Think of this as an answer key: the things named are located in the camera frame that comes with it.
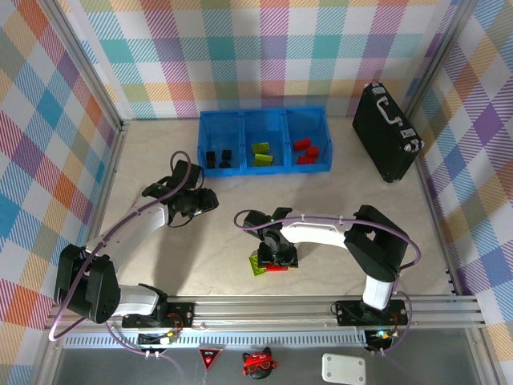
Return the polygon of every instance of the blue storage bin compartment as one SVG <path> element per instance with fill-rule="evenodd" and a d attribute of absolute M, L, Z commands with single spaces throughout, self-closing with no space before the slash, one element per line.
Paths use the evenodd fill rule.
<path fill-rule="evenodd" d="M 305 150 L 293 143 L 310 138 L 319 147 L 315 164 L 297 164 Z M 269 143 L 272 166 L 253 166 L 252 144 Z M 223 150 L 232 151 L 231 168 L 219 168 Z M 207 168 L 207 152 L 216 153 L 216 168 Z M 323 107 L 203 111 L 200 114 L 198 163 L 206 177 L 321 172 L 331 169 L 333 145 Z"/>
<path fill-rule="evenodd" d="M 244 138 L 238 111 L 201 112 L 198 139 L 198 162 L 205 170 L 205 176 L 240 175 L 243 169 L 242 152 Z M 231 168 L 219 168 L 223 161 L 223 150 L 232 150 Z M 207 152 L 216 153 L 216 168 L 207 168 Z"/>
<path fill-rule="evenodd" d="M 285 131 L 283 110 L 246 110 L 244 111 L 243 133 L 245 138 L 245 155 L 247 174 L 278 174 L 286 172 L 289 164 L 290 147 Z M 269 152 L 265 155 L 273 157 L 272 166 L 253 166 L 255 154 L 252 145 L 267 142 Z"/>
<path fill-rule="evenodd" d="M 292 151 L 292 169 L 294 172 L 321 172 L 331 169 L 333 145 L 329 136 L 328 122 L 324 108 L 305 107 L 285 109 L 287 128 Z M 305 150 L 294 151 L 294 142 L 310 138 L 311 146 L 319 147 L 319 157 L 315 164 L 297 164 L 299 156 Z"/>

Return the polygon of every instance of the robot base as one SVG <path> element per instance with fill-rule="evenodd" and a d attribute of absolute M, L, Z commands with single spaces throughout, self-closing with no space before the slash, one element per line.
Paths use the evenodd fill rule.
<path fill-rule="evenodd" d="M 408 315 L 404 301 L 393 299 L 383 310 L 376 310 L 361 301 L 337 301 L 333 304 L 339 326 L 406 325 Z"/>
<path fill-rule="evenodd" d="M 151 319 L 151 316 L 140 314 L 126 315 L 123 317 L 122 327 L 129 329 L 168 327 L 169 329 L 175 329 L 178 326 L 178 329 L 184 329 L 192 326 L 194 319 L 194 303 L 168 302 L 168 308 L 165 311 L 166 316 L 161 322 L 156 322 L 155 319 Z"/>

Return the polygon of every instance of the plaid wall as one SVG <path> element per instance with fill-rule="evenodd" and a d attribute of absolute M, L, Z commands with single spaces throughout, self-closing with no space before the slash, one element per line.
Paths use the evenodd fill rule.
<path fill-rule="evenodd" d="M 481 0 L 415 117 L 450 257 L 513 383 L 513 2 Z"/>
<path fill-rule="evenodd" d="M 82 244 L 115 128 L 35 0 L 0 2 L 0 384 L 28 382 L 59 252 Z"/>
<path fill-rule="evenodd" d="M 400 103 L 458 0 L 60 2 L 120 114 L 146 119 L 308 104 L 351 116 L 378 79 Z"/>

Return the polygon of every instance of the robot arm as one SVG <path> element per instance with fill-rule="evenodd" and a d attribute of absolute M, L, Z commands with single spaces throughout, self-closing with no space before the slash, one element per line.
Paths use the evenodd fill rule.
<path fill-rule="evenodd" d="M 312 242 L 342 247 L 349 250 L 367 274 L 362 301 L 374 309 L 385 309 L 398 278 L 408 243 L 370 225 L 354 224 L 349 230 L 343 231 L 340 224 L 334 223 L 333 220 L 325 221 L 322 217 L 312 219 L 309 216 L 302 216 L 288 220 L 286 216 L 291 211 L 292 209 L 278 208 L 272 216 L 250 211 L 244 219 L 244 227 L 249 228 L 280 220 L 280 223 L 275 225 L 247 231 L 262 241 L 258 249 L 259 267 L 265 267 L 269 263 L 297 267 L 297 251 L 294 246 L 297 243 Z M 354 215 L 357 220 L 385 226 L 407 236 L 372 206 L 363 205 Z M 370 239 L 371 233 L 374 233 L 374 239 Z"/>
<path fill-rule="evenodd" d="M 122 219 L 84 247 L 68 245 L 61 252 L 54 294 L 54 300 L 58 304 L 63 303 L 85 260 L 97 245 L 108 241 L 80 278 L 67 308 L 96 323 L 103 323 L 112 316 L 128 314 L 146 317 L 144 321 L 155 326 L 164 320 L 168 296 L 147 285 L 119 285 L 116 272 L 121 261 L 146 237 L 166 223 L 172 227 L 177 213 L 191 220 L 219 205 L 216 194 L 211 189 L 202 186 L 196 188 L 202 168 L 192 164 L 187 182 L 176 194 L 161 201 L 161 205 L 148 207 L 149 203 L 167 196 L 179 186 L 186 176 L 187 168 L 187 162 L 179 160 L 171 176 L 166 176 L 144 189 L 142 197 L 128 212 L 136 215 L 123 224 L 123 231 L 114 232 L 110 239 L 105 240 L 105 234 L 111 233 L 116 226 L 119 227 Z"/>

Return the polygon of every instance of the purple cable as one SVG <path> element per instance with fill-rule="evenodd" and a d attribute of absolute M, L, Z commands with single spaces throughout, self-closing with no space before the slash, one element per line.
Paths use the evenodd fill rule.
<path fill-rule="evenodd" d="M 61 303 L 61 307 L 59 311 L 57 312 L 57 315 L 55 316 L 54 323 L 52 324 L 50 328 L 50 333 L 48 334 L 48 339 L 51 341 L 57 341 L 58 339 L 62 338 L 64 335 L 66 335 L 68 332 L 73 330 L 78 324 L 80 324 L 85 318 L 81 318 L 77 322 L 75 322 L 73 325 L 69 326 L 67 329 L 65 329 L 62 333 L 55 335 L 55 331 L 57 329 L 57 326 L 61 322 L 61 319 L 63 317 L 64 311 L 68 307 L 71 301 L 71 297 L 73 297 L 73 294 L 75 293 L 75 290 L 77 289 L 77 286 L 80 283 L 80 279 L 82 279 L 82 276 L 85 274 L 87 267 L 91 264 L 92 260 L 95 258 L 96 254 L 107 245 L 107 242 L 111 239 L 112 235 L 114 235 L 119 229 L 121 229 L 124 225 L 126 225 L 131 219 L 134 217 L 139 216 L 144 210 L 152 207 L 153 205 L 159 204 L 161 201 L 168 199 L 169 197 L 172 197 L 175 195 L 187 182 L 189 175 L 191 174 L 191 158 L 185 151 L 176 151 L 171 156 L 171 162 L 175 159 L 175 156 L 178 154 L 182 154 L 187 159 L 187 171 L 185 173 L 184 179 L 176 186 L 172 191 L 168 192 L 166 195 L 162 196 L 159 199 L 155 199 L 154 201 L 151 201 L 150 203 L 145 204 L 143 207 L 140 207 L 136 211 L 132 211 L 128 215 L 126 215 L 124 218 L 122 218 L 118 223 L 116 223 L 112 228 L 103 236 L 100 243 L 93 249 L 91 254 L 86 258 L 84 263 L 79 269 L 79 272 L 77 273 L 75 280 L 73 280 L 73 283 L 70 286 L 70 289 L 67 292 L 66 297 L 64 298 L 64 301 Z"/>
<path fill-rule="evenodd" d="M 131 351 L 132 353 L 136 353 L 137 355 L 142 355 L 143 357 L 146 357 L 146 353 L 144 353 L 143 351 L 139 351 L 137 349 L 135 349 L 134 347 L 131 347 L 130 345 L 126 344 L 121 338 L 118 338 L 118 336 L 116 336 L 114 334 L 114 331 L 112 331 L 111 327 L 109 326 L 108 323 L 105 322 L 105 327 L 107 328 L 107 332 L 108 334 L 111 335 L 111 337 L 119 344 L 121 345 L 122 347 L 124 347 L 125 349 L 127 349 L 128 351 Z M 180 376 L 182 377 L 182 380 L 184 381 L 185 383 L 185 374 L 184 374 L 184 371 L 180 368 L 180 365 L 178 365 L 178 363 L 172 359 L 171 357 L 167 356 L 167 355 L 157 355 L 155 353 L 150 353 L 148 355 L 149 357 L 155 357 L 156 359 L 157 358 L 162 358 L 162 359 L 166 359 L 167 361 L 169 361 L 170 363 L 172 363 L 177 371 L 180 373 Z"/>
<path fill-rule="evenodd" d="M 405 265 L 401 266 L 399 268 L 399 272 L 401 272 L 402 270 L 407 269 L 413 265 L 417 265 L 421 258 L 421 252 L 420 252 L 419 247 L 417 246 L 417 244 L 415 242 L 413 242 L 411 239 L 409 239 L 406 235 L 404 235 L 403 233 L 401 233 L 395 229 L 392 229 L 390 227 L 380 225 L 378 223 L 374 223 L 371 221 L 364 221 L 362 219 L 344 219 L 342 217 L 307 217 L 306 215 L 304 215 L 301 217 L 290 217 L 290 218 L 278 219 L 276 221 L 267 222 L 267 223 L 264 223 L 263 225 L 258 225 L 258 226 L 245 227 L 245 226 L 239 225 L 237 223 L 237 219 L 242 214 L 249 213 L 250 211 L 253 211 L 253 210 L 242 210 L 242 211 L 238 212 L 237 214 L 235 214 L 235 217 L 233 218 L 233 223 L 235 224 L 235 226 L 238 229 L 242 229 L 245 231 L 254 231 L 254 230 L 263 229 L 265 227 L 269 227 L 271 225 L 275 225 L 276 223 L 282 223 L 283 225 L 287 225 L 289 223 L 293 223 L 296 221 L 310 221 L 310 222 L 314 222 L 314 223 L 327 224 L 327 225 L 332 225 L 333 223 L 335 225 L 342 225 L 345 223 L 353 224 L 353 225 L 367 225 L 369 227 L 374 227 L 375 229 L 384 230 L 387 233 L 395 235 L 396 237 L 401 238 L 404 242 L 407 242 L 408 245 L 411 245 L 414 248 L 417 256 L 415 257 L 415 259 L 412 262 L 406 263 Z M 401 334 L 401 337 L 399 337 L 399 340 L 394 345 L 392 345 L 391 347 L 386 349 L 386 351 L 391 351 L 391 350 L 395 349 L 398 345 L 400 345 L 401 342 L 404 340 L 406 334 L 408 333 L 408 330 L 410 330 L 410 326 L 411 326 L 411 317 L 412 317 L 412 313 L 413 313 L 413 307 L 411 305 L 411 300 L 410 300 L 410 297 L 408 297 L 408 294 L 406 294 L 405 292 L 403 292 L 403 291 L 396 292 L 395 291 L 395 288 L 397 287 L 398 282 L 399 282 L 399 279 L 396 279 L 396 281 L 394 283 L 394 287 L 392 289 L 392 292 L 396 293 L 396 294 L 400 294 L 404 298 L 406 298 L 406 301 L 408 302 L 408 311 L 410 312 L 410 317 L 408 318 L 408 323 L 406 324 L 406 329 Z"/>
<path fill-rule="evenodd" d="M 332 224 L 335 224 L 335 225 L 342 225 L 342 224 L 367 225 L 369 227 L 374 227 L 375 229 L 384 230 L 387 233 L 390 233 L 396 237 L 399 237 L 404 242 L 408 243 L 408 245 L 410 245 L 411 247 L 414 248 L 415 253 L 417 254 L 415 259 L 412 262 L 402 265 L 399 268 L 399 271 L 398 271 L 399 273 L 401 273 L 401 271 L 403 271 L 404 269 L 407 269 L 413 265 L 417 265 L 421 258 L 421 252 L 420 252 L 419 247 L 417 246 L 417 244 L 415 242 L 413 242 L 411 239 L 409 239 L 408 236 L 397 231 L 396 229 L 392 229 L 388 226 L 380 225 L 378 223 L 374 223 L 371 221 L 364 221 L 362 219 L 345 219 L 342 217 L 307 217 L 306 215 L 304 215 L 301 217 L 290 217 L 290 218 L 278 219 L 276 221 L 267 222 L 267 223 L 264 223 L 263 225 L 252 226 L 252 227 L 245 227 L 245 226 L 239 225 L 237 223 L 237 219 L 239 218 L 239 216 L 242 214 L 245 214 L 245 213 L 249 213 L 251 211 L 254 211 L 254 210 L 242 210 L 242 211 L 238 212 L 237 214 L 235 214 L 235 217 L 233 218 L 233 223 L 235 224 L 235 226 L 238 229 L 245 230 L 245 231 L 249 231 L 249 230 L 253 231 L 253 230 L 259 230 L 259 229 L 263 229 L 265 227 L 275 225 L 276 223 L 282 223 L 284 225 L 287 225 L 288 223 L 293 223 L 296 221 L 311 221 L 314 223 L 320 223 L 320 224 L 326 224 L 326 225 L 332 225 Z M 398 283 L 399 283 L 399 278 L 394 283 L 394 286 L 392 288 L 393 292 L 395 291 Z"/>

